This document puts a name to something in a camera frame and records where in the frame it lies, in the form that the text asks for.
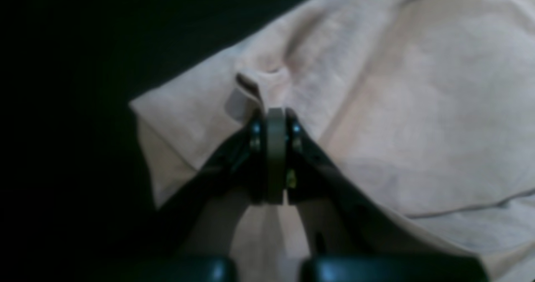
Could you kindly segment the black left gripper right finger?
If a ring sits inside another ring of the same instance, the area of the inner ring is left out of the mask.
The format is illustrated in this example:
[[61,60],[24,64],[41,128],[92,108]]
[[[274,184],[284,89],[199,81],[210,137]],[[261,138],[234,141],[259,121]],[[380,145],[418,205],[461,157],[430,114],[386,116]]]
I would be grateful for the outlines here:
[[300,282],[487,282],[476,257],[441,252],[390,219],[286,110],[288,200],[298,208],[312,256]]

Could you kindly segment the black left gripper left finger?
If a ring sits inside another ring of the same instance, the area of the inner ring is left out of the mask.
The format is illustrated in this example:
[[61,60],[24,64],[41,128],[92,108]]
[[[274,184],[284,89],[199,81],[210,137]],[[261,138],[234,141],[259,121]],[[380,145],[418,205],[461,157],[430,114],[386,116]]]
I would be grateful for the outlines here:
[[238,282],[229,256],[251,205],[282,204],[286,188],[286,113],[255,111],[201,169],[130,239],[140,258],[132,282]]

